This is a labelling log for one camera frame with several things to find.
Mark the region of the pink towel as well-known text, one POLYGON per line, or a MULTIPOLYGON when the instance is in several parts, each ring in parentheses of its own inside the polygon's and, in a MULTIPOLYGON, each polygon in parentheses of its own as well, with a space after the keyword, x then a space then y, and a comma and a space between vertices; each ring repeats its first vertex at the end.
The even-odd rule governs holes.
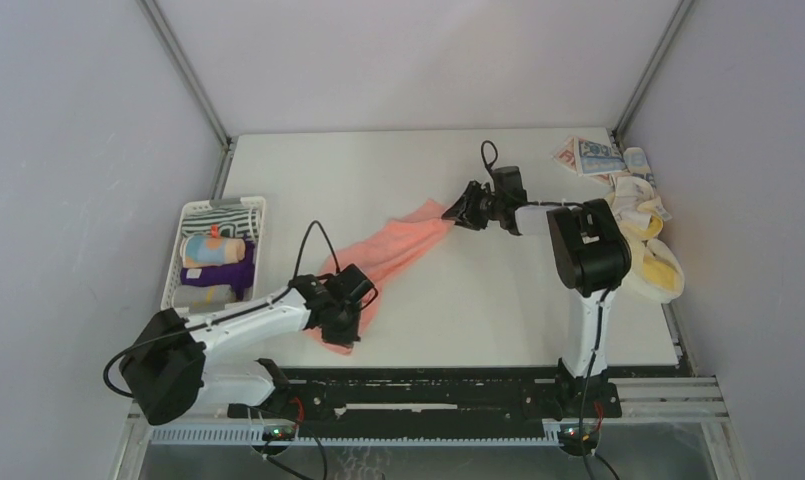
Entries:
POLYGON ((442 218, 446 210, 446 206, 427 200, 414 212, 389 220, 367 239, 339 250, 340 265, 356 265, 382 292, 449 233, 453 223, 442 218))

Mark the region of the orange polka dot towel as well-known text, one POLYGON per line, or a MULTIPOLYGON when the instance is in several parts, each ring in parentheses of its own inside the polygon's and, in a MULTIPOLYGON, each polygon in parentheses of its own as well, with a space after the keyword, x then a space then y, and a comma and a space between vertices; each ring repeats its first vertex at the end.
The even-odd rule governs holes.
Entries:
POLYGON ((203 229, 180 230, 179 255, 184 268, 216 267, 236 264, 247 255, 247 240, 225 224, 203 229))

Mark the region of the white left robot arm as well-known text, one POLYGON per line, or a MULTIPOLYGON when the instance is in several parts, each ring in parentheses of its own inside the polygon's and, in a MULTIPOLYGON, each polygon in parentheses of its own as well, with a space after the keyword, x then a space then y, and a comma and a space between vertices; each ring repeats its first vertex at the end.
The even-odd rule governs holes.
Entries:
POLYGON ((255 407, 268 417, 289 407, 289 381, 269 358, 238 361, 234 354, 285 334, 316 330, 323 341, 359 341, 362 311, 377 287, 354 265, 338 274, 300 275, 274 293, 213 312, 154 314, 134 343, 112 357, 103 381, 133 399, 148 423, 170 423, 198 405, 255 407))

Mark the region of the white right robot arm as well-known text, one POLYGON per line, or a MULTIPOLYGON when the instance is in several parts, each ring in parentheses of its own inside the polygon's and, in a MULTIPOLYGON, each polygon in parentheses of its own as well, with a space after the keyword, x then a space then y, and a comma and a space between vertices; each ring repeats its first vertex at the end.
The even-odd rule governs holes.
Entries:
POLYGON ((497 222, 514 236, 549 235, 557 275, 572 292, 567 345, 560 358, 572 378, 556 388, 556 402, 567 415, 583 415, 596 400, 585 379, 607 369, 610 311, 632 265, 630 247, 609 204, 601 198, 530 201, 516 191, 471 181, 441 218, 474 231, 497 222))

